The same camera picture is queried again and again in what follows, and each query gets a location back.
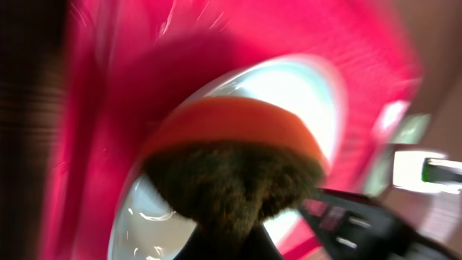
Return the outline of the orange green sponge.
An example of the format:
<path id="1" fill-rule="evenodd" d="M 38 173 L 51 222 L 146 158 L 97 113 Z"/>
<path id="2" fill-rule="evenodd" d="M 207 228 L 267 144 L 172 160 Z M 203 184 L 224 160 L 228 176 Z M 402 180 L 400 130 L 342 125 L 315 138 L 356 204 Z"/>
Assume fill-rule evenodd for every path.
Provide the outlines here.
<path id="1" fill-rule="evenodd" d="M 245 97 L 176 108 L 148 138 L 140 162 L 176 212 L 207 233 L 235 237 L 312 196 L 328 167 L 295 114 Z"/>

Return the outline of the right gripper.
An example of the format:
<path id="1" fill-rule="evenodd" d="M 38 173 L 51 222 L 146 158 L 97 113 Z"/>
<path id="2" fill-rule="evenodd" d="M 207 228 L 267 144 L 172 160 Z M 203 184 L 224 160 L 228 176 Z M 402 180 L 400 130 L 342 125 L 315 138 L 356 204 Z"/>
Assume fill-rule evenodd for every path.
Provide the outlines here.
<path id="1" fill-rule="evenodd" d="M 362 194 L 320 188 L 299 212 L 333 260 L 457 259 L 443 245 Z"/>

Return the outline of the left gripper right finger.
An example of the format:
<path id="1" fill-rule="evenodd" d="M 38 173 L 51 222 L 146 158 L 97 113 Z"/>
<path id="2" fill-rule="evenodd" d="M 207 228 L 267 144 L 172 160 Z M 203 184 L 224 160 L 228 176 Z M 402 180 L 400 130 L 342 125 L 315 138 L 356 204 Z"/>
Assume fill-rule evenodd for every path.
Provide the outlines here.
<path id="1" fill-rule="evenodd" d="M 284 260 L 263 224 L 255 226 L 247 237 L 245 260 Z"/>

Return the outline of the white plate top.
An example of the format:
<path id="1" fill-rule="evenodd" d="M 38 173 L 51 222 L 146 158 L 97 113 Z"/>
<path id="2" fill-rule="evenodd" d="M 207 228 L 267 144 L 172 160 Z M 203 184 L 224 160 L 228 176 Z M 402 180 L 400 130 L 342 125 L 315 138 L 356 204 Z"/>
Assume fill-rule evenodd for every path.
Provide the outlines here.
<path id="1" fill-rule="evenodd" d="M 333 162 L 344 130 L 345 94 L 340 73 L 326 60 L 288 55 L 231 71 L 195 91 L 176 110 L 219 97 L 268 103 L 296 115 L 327 163 Z M 196 228 L 170 208 L 135 162 L 123 184 L 108 258 L 176 259 Z"/>

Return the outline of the red serving tray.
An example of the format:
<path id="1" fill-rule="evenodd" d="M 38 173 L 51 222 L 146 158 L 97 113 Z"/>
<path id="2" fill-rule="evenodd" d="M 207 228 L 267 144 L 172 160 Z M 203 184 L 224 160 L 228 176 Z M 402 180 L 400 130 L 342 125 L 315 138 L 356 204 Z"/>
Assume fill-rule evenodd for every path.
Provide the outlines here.
<path id="1" fill-rule="evenodd" d="M 389 1 L 73 1 L 65 112 L 47 178 L 40 259 L 104 259 L 145 136 L 195 90 L 290 53 L 331 62 L 345 84 L 327 187 L 353 191 L 422 72 Z"/>

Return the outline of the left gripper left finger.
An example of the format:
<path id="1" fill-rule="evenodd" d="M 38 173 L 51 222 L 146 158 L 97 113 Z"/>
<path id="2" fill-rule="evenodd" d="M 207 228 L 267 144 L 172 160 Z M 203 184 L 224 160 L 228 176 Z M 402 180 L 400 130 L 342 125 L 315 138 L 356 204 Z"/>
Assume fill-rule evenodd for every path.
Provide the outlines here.
<path id="1" fill-rule="evenodd" d="M 173 260 L 213 260 L 216 258 L 217 250 L 212 239 L 201 227 L 196 227 Z"/>

